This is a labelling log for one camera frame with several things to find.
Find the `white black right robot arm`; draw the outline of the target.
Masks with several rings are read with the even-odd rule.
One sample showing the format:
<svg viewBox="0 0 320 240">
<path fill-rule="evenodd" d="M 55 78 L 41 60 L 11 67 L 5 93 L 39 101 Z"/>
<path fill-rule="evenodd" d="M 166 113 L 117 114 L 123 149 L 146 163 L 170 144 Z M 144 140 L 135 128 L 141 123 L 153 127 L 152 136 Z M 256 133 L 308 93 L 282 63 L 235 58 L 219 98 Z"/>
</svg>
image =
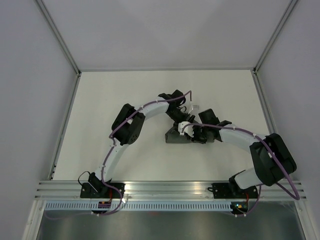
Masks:
<svg viewBox="0 0 320 240">
<path fill-rule="evenodd" d="M 290 178 L 290 174 L 297 170 L 297 165 L 279 134 L 257 134 L 230 121 L 219 121 L 211 109 L 200 113 L 199 116 L 201 123 L 179 124 L 180 135 L 187 135 L 193 142 L 207 143 L 213 140 L 228 143 L 251 156 L 252 168 L 229 178 L 228 192 L 231 196 L 239 198 L 251 187 L 271 187 L 286 179 L 291 190 L 285 189 L 285 192 L 294 200 L 300 199 L 298 190 Z"/>
</svg>

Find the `aluminium frame post left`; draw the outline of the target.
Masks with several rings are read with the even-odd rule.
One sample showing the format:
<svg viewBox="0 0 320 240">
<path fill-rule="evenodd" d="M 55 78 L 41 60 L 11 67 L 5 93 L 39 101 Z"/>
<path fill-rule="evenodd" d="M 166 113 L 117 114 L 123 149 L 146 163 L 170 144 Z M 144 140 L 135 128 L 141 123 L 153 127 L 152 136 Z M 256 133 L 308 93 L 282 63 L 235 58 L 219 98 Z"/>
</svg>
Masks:
<svg viewBox="0 0 320 240">
<path fill-rule="evenodd" d="M 81 70 L 79 69 L 76 61 L 74 60 L 63 36 L 61 35 L 50 11 L 48 10 L 45 2 L 43 0 L 34 0 L 33 1 L 37 8 L 39 9 L 40 13 L 42 14 L 46 24 L 48 25 L 50 31 L 52 32 L 54 38 L 56 39 L 60 49 L 62 50 L 62 53 L 64 54 L 66 60 L 72 67 L 73 71 L 77 76 L 81 74 Z"/>
</svg>

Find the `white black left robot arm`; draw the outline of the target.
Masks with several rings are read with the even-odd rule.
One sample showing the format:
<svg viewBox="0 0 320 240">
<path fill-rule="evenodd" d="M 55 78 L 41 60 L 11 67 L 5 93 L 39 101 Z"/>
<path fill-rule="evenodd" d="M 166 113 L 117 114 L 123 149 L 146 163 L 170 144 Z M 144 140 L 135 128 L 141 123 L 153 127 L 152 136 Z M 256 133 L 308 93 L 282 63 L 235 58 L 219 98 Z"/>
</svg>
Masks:
<svg viewBox="0 0 320 240">
<path fill-rule="evenodd" d="M 182 93 L 175 90 L 172 94 L 162 93 L 156 99 L 147 102 L 139 107 L 130 104 L 123 105 L 116 119 L 111 126 L 109 139 L 112 144 L 106 157 L 96 169 L 89 174 L 86 186 L 82 187 L 82 198 L 107 198 L 110 192 L 118 192 L 118 197 L 122 197 L 122 192 L 110 182 L 113 178 L 114 170 L 120 161 L 125 150 L 132 145 L 140 136 L 144 123 L 159 114 L 167 114 L 173 120 L 185 114 L 180 111 L 180 106 L 186 102 L 186 96 L 192 99 L 192 91 Z"/>
</svg>

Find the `aluminium front rail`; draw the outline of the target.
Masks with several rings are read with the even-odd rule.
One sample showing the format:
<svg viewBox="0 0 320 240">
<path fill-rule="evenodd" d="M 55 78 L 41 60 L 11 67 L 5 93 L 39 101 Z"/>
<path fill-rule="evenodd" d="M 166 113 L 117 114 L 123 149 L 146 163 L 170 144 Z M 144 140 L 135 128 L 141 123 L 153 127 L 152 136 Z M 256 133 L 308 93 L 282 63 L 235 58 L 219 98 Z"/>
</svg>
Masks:
<svg viewBox="0 0 320 240">
<path fill-rule="evenodd" d="M 214 194 L 207 188 L 214 181 L 124 181 L 124 198 L 133 201 L 210 201 Z M 294 180 L 301 201 L 307 196 L 301 182 Z M 75 180 L 43 180 L 36 187 L 36 200 L 80 199 L 81 185 Z M 278 185 L 262 186 L 260 200 L 265 202 L 294 201 Z"/>
</svg>

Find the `aluminium rail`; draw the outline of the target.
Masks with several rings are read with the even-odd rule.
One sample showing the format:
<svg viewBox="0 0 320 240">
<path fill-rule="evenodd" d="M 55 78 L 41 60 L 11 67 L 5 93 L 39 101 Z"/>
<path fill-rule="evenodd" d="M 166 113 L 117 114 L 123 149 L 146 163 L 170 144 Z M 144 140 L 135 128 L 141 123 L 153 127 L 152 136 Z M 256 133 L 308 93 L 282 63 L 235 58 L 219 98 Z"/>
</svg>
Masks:
<svg viewBox="0 0 320 240">
<path fill-rule="evenodd" d="M 214 194 L 207 188 L 214 181 L 124 181 L 124 198 L 133 201 L 210 201 Z M 307 196 L 301 182 L 294 180 L 301 201 Z M 80 199 L 81 185 L 75 180 L 43 180 L 36 187 L 36 200 Z M 294 201 L 278 185 L 262 186 L 260 200 L 265 202 Z"/>
<path fill-rule="evenodd" d="M 297 165 L 290 154 L 282 137 L 276 133 L 262 85 L 257 75 L 252 73 L 253 82 L 258 94 L 268 133 L 261 137 L 262 141 L 255 142 L 250 147 L 253 166 L 258 178 L 266 186 L 272 186 L 286 178 L 297 169 Z"/>
<path fill-rule="evenodd" d="M 79 72 L 76 75 L 74 84 L 73 84 L 72 89 L 71 89 L 70 97 L 69 97 L 69 99 L 67 101 L 65 113 L 64 113 L 64 116 L 63 116 L 63 119 L 62 119 L 62 125 L 61 125 L 61 128 L 60 128 L 59 134 L 58 134 L 56 145 L 54 147 L 54 151 L 53 151 L 53 155 L 52 155 L 52 159 L 51 159 L 51 163 L 50 163 L 50 169 L 49 169 L 48 175 L 46 177 L 46 179 L 49 180 L 49 181 L 53 179 L 53 176 L 55 174 L 56 165 L 57 165 L 57 162 L 59 160 L 61 147 L 62 147 L 62 144 L 63 144 L 63 141 L 64 141 L 64 136 L 65 136 L 66 129 L 68 127 L 68 122 L 69 122 L 69 118 L 70 118 L 70 115 L 71 115 L 71 112 L 72 112 L 74 100 L 75 100 L 75 97 L 76 97 L 76 94 L 77 94 L 77 90 L 78 90 L 78 86 L 79 86 L 79 83 L 80 83 L 81 75 L 82 75 L 82 72 Z"/>
</svg>

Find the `aluminium frame post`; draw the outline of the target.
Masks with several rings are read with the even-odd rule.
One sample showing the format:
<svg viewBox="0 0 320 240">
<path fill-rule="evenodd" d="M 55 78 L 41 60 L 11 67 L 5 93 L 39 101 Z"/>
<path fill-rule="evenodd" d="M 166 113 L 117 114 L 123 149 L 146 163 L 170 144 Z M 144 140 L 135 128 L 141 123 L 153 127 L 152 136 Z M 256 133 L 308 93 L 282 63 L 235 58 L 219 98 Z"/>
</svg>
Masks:
<svg viewBox="0 0 320 240">
<path fill-rule="evenodd" d="M 265 45 L 259 59 L 257 60 L 255 66 L 252 68 L 252 73 L 256 75 L 258 70 L 261 68 L 262 64 L 264 63 L 265 59 L 267 58 L 270 50 L 272 49 L 273 45 L 277 41 L 279 35 L 281 34 L 282 30 L 284 29 L 286 23 L 290 19 L 292 13 L 294 12 L 296 6 L 298 5 L 299 0 L 290 0 L 287 7 L 285 8 L 279 22 L 277 23 L 275 29 L 273 30 L 267 44 Z"/>
<path fill-rule="evenodd" d="M 74 60 L 63 36 L 61 35 L 50 11 L 48 10 L 45 2 L 43 0 L 34 0 L 33 1 L 37 8 L 39 9 L 40 13 L 42 14 L 46 24 L 48 25 L 50 31 L 52 32 L 54 38 L 56 39 L 60 49 L 62 50 L 62 53 L 64 54 L 66 60 L 72 67 L 73 71 L 77 76 L 81 74 L 81 70 L 79 69 L 76 61 Z"/>
</svg>

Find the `aluminium right side rail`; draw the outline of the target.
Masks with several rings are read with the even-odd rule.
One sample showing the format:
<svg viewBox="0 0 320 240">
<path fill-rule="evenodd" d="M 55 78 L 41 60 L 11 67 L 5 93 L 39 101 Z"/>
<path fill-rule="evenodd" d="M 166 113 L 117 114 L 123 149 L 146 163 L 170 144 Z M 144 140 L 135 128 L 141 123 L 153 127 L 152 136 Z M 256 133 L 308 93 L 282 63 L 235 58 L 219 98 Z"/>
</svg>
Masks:
<svg viewBox="0 0 320 240">
<path fill-rule="evenodd" d="M 266 186 L 272 186 L 286 178 L 297 169 L 297 165 L 290 154 L 282 137 L 276 133 L 262 85 L 257 75 L 252 73 L 253 82 L 258 94 L 268 133 L 261 137 L 262 141 L 255 142 L 250 147 L 253 166 L 258 178 Z"/>
</svg>

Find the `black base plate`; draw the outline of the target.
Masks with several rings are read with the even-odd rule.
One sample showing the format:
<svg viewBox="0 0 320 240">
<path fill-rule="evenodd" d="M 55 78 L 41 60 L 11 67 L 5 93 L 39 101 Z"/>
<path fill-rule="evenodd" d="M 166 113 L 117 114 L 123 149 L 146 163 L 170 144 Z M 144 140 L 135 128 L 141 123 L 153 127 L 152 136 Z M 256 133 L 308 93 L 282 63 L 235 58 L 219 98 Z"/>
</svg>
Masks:
<svg viewBox="0 0 320 240">
<path fill-rule="evenodd" d="M 241 189 L 229 182 L 214 182 L 207 188 L 214 199 L 257 199 L 259 191 L 256 186 Z"/>
<path fill-rule="evenodd" d="M 104 184 L 101 189 L 93 188 L 89 182 L 82 184 L 80 191 L 81 199 L 120 199 L 120 194 L 125 192 L 125 184 L 122 182 L 108 182 L 113 188 L 107 187 Z"/>
</svg>

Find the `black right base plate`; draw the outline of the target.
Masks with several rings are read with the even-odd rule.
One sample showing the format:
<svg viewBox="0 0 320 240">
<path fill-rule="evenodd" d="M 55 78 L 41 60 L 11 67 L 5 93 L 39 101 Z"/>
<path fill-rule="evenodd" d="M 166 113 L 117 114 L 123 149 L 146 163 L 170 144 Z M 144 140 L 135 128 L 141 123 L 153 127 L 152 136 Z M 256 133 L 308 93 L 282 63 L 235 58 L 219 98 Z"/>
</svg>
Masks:
<svg viewBox="0 0 320 240">
<path fill-rule="evenodd" d="M 207 188 L 214 199 L 257 199 L 259 191 L 256 186 L 241 189 L 229 182 L 214 182 Z"/>
</svg>

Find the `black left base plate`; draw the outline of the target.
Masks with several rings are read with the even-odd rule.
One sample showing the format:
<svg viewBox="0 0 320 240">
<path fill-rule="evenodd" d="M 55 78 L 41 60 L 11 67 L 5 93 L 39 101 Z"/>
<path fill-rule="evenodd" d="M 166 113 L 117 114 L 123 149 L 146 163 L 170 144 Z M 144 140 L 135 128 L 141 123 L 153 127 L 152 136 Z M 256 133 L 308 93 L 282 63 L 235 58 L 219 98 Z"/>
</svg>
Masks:
<svg viewBox="0 0 320 240">
<path fill-rule="evenodd" d="M 80 191 L 81 199 L 120 199 L 120 194 L 125 192 L 125 184 L 122 182 L 108 182 L 113 188 L 107 187 L 104 184 L 101 189 L 93 188 L 89 182 L 82 184 Z"/>
</svg>

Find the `grey cloth napkin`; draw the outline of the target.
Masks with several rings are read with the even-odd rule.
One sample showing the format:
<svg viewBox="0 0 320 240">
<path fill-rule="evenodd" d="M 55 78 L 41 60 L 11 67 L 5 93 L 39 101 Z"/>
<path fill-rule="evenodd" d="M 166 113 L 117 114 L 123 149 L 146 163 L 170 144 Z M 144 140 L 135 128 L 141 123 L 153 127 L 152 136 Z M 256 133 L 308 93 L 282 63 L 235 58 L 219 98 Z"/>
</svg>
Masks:
<svg viewBox="0 0 320 240">
<path fill-rule="evenodd" d="M 165 133 L 165 142 L 167 144 L 190 144 L 190 143 L 213 143 L 216 139 L 214 131 L 209 130 L 208 127 L 193 126 L 194 137 L 187 135 L 181 136 L 178 132 L 178 127 L 171 127 Z"/>
</svg>

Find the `aluminium frame post right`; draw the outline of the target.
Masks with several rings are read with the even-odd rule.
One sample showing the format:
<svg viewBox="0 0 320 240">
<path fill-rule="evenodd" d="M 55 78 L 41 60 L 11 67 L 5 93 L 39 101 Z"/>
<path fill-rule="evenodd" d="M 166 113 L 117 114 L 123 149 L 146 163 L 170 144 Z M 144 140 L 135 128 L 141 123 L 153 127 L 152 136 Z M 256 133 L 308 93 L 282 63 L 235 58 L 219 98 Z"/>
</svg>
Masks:
<svg viewBox="0 0 320 240">
<path fill-rule="evenodd" d="M 284 29 L 286 23 L 290 19 L 292 13 L 294 12 L 296 6 L 298 5 L 299 0 L 290 0 L 287 7 L 285 8 L 279 22 L 277 23 L 275 29 L 273 30 L 267 44 L 265 45 L 259 59 L 257 60 L 255 66 L 252 68 L 252 73 L 256 75 L 258 70 L 261 68 L 262 64 L 264 63 L 265 59 L 267 58 L 270 50 L 272 49 L 273 45 L 277 41 L 279 35 L 281 34 L 282 30 Z"/>
</svg>

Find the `aluminium left side rail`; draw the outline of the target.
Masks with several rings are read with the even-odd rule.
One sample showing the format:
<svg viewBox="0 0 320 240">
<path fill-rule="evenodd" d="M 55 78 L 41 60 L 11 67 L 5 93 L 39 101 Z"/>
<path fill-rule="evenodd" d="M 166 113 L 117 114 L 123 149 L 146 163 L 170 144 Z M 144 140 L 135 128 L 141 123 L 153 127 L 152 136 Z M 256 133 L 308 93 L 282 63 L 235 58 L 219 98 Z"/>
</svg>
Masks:
<svg viewBox="0 0 320 240">
<path fill-rule="evenodd" d="M 62 125 L 61 125 L 61 128 L 60 128 L 59 134 L 58 134 L 56 145 L 54 147 L 54 151 L 53 151 L 53 155 L 52 155 L 52 159 L 51 159 L 51 163 L 50 163 L 50 169 L 49 169 L 48 175 L 46 177 L 46 179 L 49 180 L 49 181 L 53 179 L 53 176 L 55 174 L 56 165 L 57 165 L 57 162 L 59 160 L 61 147 L 62 147 L 62 144 L 63 144 L 63 141 L 64 141 L 64 136 L 65 136 L 66 129 L 68 127 L 68 122 L 69 122 L 69 118 L 70 118 L 70 115 L 71 115 L 71 112 L 72 112 L 74 100 L 75 100 L 75 97 L 76 97 L 76 94 L 77 94 L 77 90 L 78 90 L 78 86 L 79 86 L 79 83 L 80 83 L 81 75 L 82 75 L 82 72 L 79 72 L 76 75 L 74 84 L 73 84 L 72 89 L 71 89 L 70 97 L 69 97 L 69 99 L 67 101 L 65 113 L 64 113 L 64 116 L 63 116 L 63 119 L 62 119 Z"/>
</svg>

